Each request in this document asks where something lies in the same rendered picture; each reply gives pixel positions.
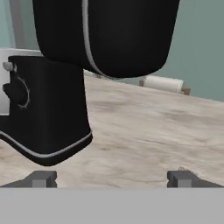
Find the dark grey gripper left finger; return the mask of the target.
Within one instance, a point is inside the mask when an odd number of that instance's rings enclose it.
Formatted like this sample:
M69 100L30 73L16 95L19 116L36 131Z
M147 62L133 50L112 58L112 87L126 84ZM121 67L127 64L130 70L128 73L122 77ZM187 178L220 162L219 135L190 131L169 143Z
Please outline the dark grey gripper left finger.
M18 187L18 188L53 188L57 187L56 171L34 171L27 177L3 185L3 187Z

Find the white paper towel roll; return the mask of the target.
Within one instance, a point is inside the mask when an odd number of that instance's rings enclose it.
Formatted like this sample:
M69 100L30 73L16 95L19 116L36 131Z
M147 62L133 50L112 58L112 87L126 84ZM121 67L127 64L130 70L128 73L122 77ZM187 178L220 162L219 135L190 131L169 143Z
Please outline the white paper towel roll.
M189 87L185 87L185 82L183 80L160 77L156 75L144 76L139 81L139 85L145 88L154 88L176 94L189 95L191 92Z

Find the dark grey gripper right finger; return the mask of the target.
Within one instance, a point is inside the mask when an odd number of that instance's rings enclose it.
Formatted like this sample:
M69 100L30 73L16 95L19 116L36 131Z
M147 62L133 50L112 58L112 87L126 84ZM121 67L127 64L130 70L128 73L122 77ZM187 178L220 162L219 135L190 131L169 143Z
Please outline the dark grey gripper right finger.
M201 179L191 171L168 171L168 187L221 187L221 185Z

